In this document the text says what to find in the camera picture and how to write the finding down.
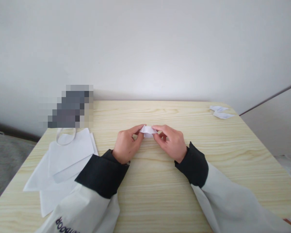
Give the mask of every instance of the gray object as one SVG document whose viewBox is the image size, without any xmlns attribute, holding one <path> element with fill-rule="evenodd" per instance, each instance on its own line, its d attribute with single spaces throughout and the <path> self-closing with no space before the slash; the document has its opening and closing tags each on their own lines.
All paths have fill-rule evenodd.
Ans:
<svg viewBox="0 0 291 233">
<path fill-rule="evenodd" d="M 36 143 L 0 134 L 0 196 Z"/>
</svg>

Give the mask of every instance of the white cord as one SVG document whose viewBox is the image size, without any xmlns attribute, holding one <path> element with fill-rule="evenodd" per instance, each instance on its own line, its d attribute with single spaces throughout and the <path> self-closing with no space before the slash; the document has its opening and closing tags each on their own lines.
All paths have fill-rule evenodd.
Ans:
<svg viewBox="0 0 291 233">
<path fill-rule="evenodd" d="M 58 128 L 58 130 L 57 130 L 57 134 L 56 134 L 56 143 L 57 143 L 58 145 L 60 145 L 60 146 L 65 146 L 65 145 L 70 144 L 70 143 L 74 140 L 75 135 L 77 134 L 77 128 L 73 128 L 73 138 L 72 138 L 72 140 L 71 140 L 70 142 L 66 143 L 66 144 L 60 144 L 60 143 L 58 142 L 58 139 L 59 139 L 60 133 L 62 132 L 63 129 L 64 129 L 64 128 Z"/>
</svg>

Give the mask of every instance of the white paper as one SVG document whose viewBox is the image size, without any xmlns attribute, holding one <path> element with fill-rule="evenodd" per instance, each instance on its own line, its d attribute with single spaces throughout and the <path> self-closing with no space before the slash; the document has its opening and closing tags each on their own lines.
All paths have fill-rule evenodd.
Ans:
<svg viewBox="0 0 291 233">
<path fill-rule="evenodd" d="M 67 197 L 73 189 L 78 185 L 74 181 L 75 177 L 72 177 L 65 189 L 62 190 L 51 190 L 51 191 L 40 191 L 40 205 L 41 205 L 41 215 L 45 217 L 50 212 L 52 212 L 55 207 L 61 202 L 62 199 Z"/>
<path fill-rule="evenodd" d="M 153 138 L 152 134 L 157 133 L 157 131 L 152 129 L 151 126 L 143 126 L 139 132 L 144 133 L 145 138 Z"/>
<path fill-rule="evenodd" d="M 220 118 L 220 119 L 227 119 L 227 118 L 230 118 L 232 116 L 235 116 L 233 114 L 221 113 L 221 112 L 216 112 L 216 111 L 213 113 L 213 115 Z"/>
<path fill-rule="evenodd" d="M 94 136 L 91 133 L 91 140 L 92 140 L 92 144 L 94 147 L 94 155 L 98 155 L 98 150 L 95 144 L 95 140 L 94 140 Z M 56 173 L 53 178 L 55 180 L 56 183 L 60 183 L 63 182 L 67 179 L 69 179 L 70 177 L 74 176 L 77 173 L 80 173 L 83 168 L 85 167 L 85 165 L 87 164 L 87 162 L 90 160 L 90 158 L 92 157 L 92 155 L 87 156 L 86 158 L 80 160 L 79 162 L 71 165 L 70 167 L 67 167 L 66 169 L 62 170 L 61 172 Z"/>
<path fill-rule="evenodd" d="M 54 177 L 48 177 L 48 166 L 49 166 L 49 153 L 48 151 L 43 156 L 33 174 L 28 179 L 23 191 L 24 192 L 32 192 L 32 191 L 51 191 L 51 190 L 62 190 L 69 185 L 69 178 L 73 178 L 80 173 L 77 172 L 74 175 L 70 176 L 67 181 L 62 182 L 60 184 L 56 183 Z"/>
<path fill-rule="evenodd" d="M 222 106 L 210 106 L 211 110 L 215 111 L 215 112 L 223 112 L 225 110 L 228 110 L 228 108 L 222 107 Z"/>
<path fill-rule="evenodd" d="M 94 147 L 88 128 L 77 132 L 75 139 L 68 145 L 60 146 L 55 141 L 49 145 L 48 176 L 61 172 L 94 153 Z M 62 134 L 61 144 L 70 141 L 72 135 Z"/>
<path fill-rule="evenodd" d="M 52 184 L 55 184 L 54 179 L 52 177 L 48 177 L 48 168 L 49 152 L 47 151 L 28 179 L 23 191 L 40 191 L 51 186 Z"/>
</svg>

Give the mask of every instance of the wooden table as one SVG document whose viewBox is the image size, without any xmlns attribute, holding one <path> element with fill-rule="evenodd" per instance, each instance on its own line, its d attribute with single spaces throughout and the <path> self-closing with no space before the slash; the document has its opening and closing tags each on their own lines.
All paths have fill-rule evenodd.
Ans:
<svg viewBox="0 0 291 233">
<path fill-rule="evenodd" d="M 291 216 L 291 178 L 237 115 L 212 115 L 214 102 L 95 101 L 94 132 L 99 155 L 113 148 L 117 133 L 138 124 L 181 130 L 206 159 L 233 182 L 253 191 L 262 206 Z M 233 109 L 227 113 L 236 114 Z M 22 192 L 54 140 L 48 129 L 0 197 L 0 232 L 34 232 L 45 220 L 38 192 Z M 118 190 L 121 213 L 115 232 L 211 232 L 193 190 L 153 139 L 144 139 Z"/>
</svg>

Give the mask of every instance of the white sleeve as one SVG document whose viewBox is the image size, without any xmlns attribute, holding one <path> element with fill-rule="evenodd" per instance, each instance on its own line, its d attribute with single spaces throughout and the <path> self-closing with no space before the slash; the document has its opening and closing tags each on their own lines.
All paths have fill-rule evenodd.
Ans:
<svg viewBox="0 0 291 233">
<path fill-rule="evenodd" d="M 92 156 L 76 182 L 36 233 L 112 233 L 120 213 L 117 189 L 128 165 L 122 165 L 107 151 Z"/>
<path fill-rule="evenodd" d="M 117 194 L 106 199 L 79 184 L 57 205 L 36 233 L 112 233 L 119 213 Z"/>
<path fill-rule="evenodd" d="M 263 208 L 249 189 L 208 163 L 192 143 L 176 167 L 189 179 L 214 233 L 291 233 L 291 225 Z"/>
</svg>

